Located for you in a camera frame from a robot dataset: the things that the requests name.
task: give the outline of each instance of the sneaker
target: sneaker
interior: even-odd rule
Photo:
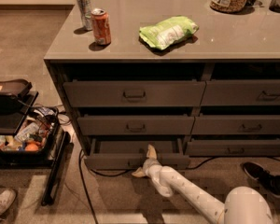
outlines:
[[[280,198],[280,190],[272,185],[273,175],[254,162],[245,162],[243,165],[245,173],[253,180],[258,181],[266,190],[268,190],[275,198]]]
[[[16,198],[16,192],[13,189],[6,189],[0,194],[0,216],[8,210]]]

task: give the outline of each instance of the white sneaker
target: white sneaker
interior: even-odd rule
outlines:
[[[0,216],[4,214],[6,210],[8,210],[8,208],[15,201],[15,198],[16,192],[13,189],[6,189],[0,194]]]

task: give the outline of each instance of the gray dresser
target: gray dresser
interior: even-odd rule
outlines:
[[[148,144],[178,169],[190,157],[280,156],[280,14],[270,1],[234,15],[210,0],[92,0],[110,14],[107,47],[83,32],[74,6],[45,62],[86,165],[137,168]],[[165,51],[139,40],[140,26],[176,14],[198,23],[193,38]]]

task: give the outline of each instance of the soda can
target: soda can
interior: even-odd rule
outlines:
[[[91,13],[92,29],[94,40],[98,45],[111,43],[109,15],[100,8],[95,8]]]
[[[77,0],[77,5],[81,13],[81,20],[84,29],[91,31],[91,0]]]

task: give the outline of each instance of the black shoe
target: black shoe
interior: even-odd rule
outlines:
[[[275,198],[280,198],[280,190],[272,185],[273,175],[269,171],[262,168],[259,164],[254,162],[245,162],[243,170],[252,179],[258,181],[266,190],[268,190]]]

